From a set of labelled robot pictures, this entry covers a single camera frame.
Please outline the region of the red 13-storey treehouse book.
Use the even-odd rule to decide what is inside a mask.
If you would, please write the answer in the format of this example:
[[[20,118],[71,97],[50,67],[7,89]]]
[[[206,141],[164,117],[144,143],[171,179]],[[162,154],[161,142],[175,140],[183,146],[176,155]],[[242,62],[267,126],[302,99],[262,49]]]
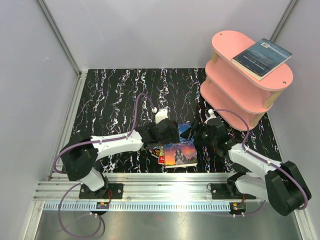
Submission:
[[[152,156],[157,158],[158,164],[160,165],[165,164],[165,153],[164,153],[163,145],[155,146],[154,148],[150,149],[149,152],[151,153]]]

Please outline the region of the blue orange sunset paperback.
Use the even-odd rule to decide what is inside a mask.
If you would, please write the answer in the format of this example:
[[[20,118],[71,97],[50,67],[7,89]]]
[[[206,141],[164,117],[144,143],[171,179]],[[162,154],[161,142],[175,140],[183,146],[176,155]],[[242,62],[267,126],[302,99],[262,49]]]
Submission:
[[[192,141],[164,145],[166,168],[195,167],[198,164],[195,145]]]

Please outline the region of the dark blue hardcover book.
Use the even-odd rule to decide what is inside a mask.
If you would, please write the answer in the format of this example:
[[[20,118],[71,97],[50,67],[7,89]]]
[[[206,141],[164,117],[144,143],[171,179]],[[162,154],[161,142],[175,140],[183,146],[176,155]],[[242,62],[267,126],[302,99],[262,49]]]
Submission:
[[[263,38],[233,57],[231,62],[261,81],[290,59],[292,55],[288,50]]]

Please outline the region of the blue 169-storey treehouse book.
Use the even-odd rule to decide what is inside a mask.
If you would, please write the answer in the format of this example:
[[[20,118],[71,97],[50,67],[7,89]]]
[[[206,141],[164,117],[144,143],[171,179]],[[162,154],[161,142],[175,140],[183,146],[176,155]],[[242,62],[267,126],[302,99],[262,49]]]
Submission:
[[[190,122],[178,124],[178,135],[179,141],[181,143],[193,141],[193,136],[191,135],[191,127],[192,125]]]

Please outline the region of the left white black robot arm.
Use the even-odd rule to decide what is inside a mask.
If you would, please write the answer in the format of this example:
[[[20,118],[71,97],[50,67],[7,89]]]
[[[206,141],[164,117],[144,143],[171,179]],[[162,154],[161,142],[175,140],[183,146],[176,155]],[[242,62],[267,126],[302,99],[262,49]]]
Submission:
[[[81,183],[81,199],[102,199],[111,195],[111,184],[95,169],[96,161],[110,155],[153,149],[159,145],[179,142],[178,124],[168,118],[159,123],[136,127],[132,132],[90,136],[79,142],[70,141],[61,151],[60,159],[69,181]]]

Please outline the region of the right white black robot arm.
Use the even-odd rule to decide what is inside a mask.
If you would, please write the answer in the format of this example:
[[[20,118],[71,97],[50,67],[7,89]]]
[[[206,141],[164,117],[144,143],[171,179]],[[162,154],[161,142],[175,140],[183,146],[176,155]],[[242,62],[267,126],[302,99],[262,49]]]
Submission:
[[[225,159],[239,164],[252,173],[238,172],[227,179],[226,192],[233,199],[251,195],[269,202],[282,216],[307,206],[312,194],[298,167],[291,161],[281,163],[250,150],[240,140],[231,137],[218,118],[205,122],[195,120],[180,136],[193,139]]]

